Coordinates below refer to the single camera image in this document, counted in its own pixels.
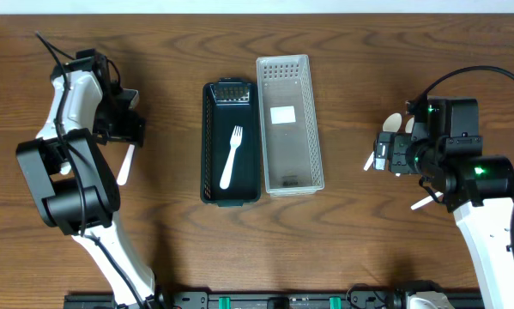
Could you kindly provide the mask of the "white plastic fork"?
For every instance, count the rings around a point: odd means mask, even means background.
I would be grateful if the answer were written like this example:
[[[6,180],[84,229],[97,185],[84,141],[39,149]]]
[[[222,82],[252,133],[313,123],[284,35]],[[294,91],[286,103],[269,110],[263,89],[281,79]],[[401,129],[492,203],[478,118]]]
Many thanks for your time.
[[[135,151],[136,146],[134,144],[130,144],[116,178],[117,184],[120,186],[125,185],[128,181]]]
[[[228,154],[227,161],[226,161],[226,164],[223,169],[223,173],[221,175],[220,188],[222,190],[225,190],[230,186],[232,173],[233,173],[234,158],[235,158],[237,148],[242,143],[242,138],[243,138],[243,127],[236,125],[233,128],[233,133],[232,133],[231,139],[230,139],[229,154]]]

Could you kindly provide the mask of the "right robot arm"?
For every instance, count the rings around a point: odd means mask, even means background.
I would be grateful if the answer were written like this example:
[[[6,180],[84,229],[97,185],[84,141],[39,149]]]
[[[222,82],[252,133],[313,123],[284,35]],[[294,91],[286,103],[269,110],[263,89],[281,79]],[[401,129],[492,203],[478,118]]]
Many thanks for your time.
[[[378,133],[372,166],[415,174],[420,186],[455,217],[487,308],[514,308],[514,168],[501,155],[485,156],[478,102],[428,97],[401,122]]]

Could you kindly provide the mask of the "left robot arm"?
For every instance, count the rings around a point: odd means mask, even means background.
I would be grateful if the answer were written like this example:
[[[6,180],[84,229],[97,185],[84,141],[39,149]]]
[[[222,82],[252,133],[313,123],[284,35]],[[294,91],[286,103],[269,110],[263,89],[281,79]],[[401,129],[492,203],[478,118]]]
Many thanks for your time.
[[[115,308],[156,308],[153,271],[140,259],[118,213],[144,118],[139,93],[112,80],[114,63],[79,51],[51,73],[54,97],[35,139],[16,159],[42,221],[80,244],[112,287]]]

